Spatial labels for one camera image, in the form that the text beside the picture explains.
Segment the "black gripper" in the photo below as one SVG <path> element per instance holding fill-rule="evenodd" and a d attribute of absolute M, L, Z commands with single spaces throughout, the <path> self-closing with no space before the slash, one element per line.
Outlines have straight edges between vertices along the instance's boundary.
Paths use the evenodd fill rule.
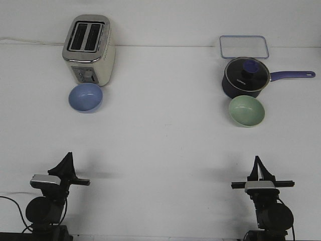
<path fill-rule="evenodd" d="M 72 152 L 68 152 L 56 167 L 48 170 L 46 177 L 50 178 L 50 182 L 42 188 L 42 194 L 57 204 L 66 202 L 71 185 L 90 185 L 89 179 L 76 176 Z"/>
<path fill-rule="evenodd" d="M 258 167 L 261 179 L 258 178 Z M 254 165 L 250 173 L 250 180 L 246 182 L 232 182 L 232 189 L 243 189 L 252 201 L 277 201 L 279 188 L 292 188 L 292 180 L 274 181 L 274 176 L 265 168 L 259 156 L 255 156 Z"/>

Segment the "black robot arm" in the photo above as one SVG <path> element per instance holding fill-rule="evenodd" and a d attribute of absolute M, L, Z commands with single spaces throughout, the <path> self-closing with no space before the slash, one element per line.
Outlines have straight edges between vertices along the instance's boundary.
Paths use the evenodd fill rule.
<path fill-rule="evenodd" d="M 29 202 L 25 215 L 31 223 L 21 232 L 1 232 L 1 240 L 73 240 L 66 225 L 62 225 L 68 207 L 71 185 L 90 185 L 90 180 L 78 178 L 73 154 L 68 152 L 48 174 L 35 174 L 30 185 L 42 196 Z"/>
<path fill-rule="evenodd" d="M 243 240 L 285 240 L 288 230 L 294 232 L 294 216 L 279 198 L 279 188 L 293 187 L 292 180 L 277 181 L 263 165 L 259 156 L 254 159 L 245 182 L 232 182 L 232 189 L 243 189 L 254 203 L 258 230 L 249 230 Z"/>

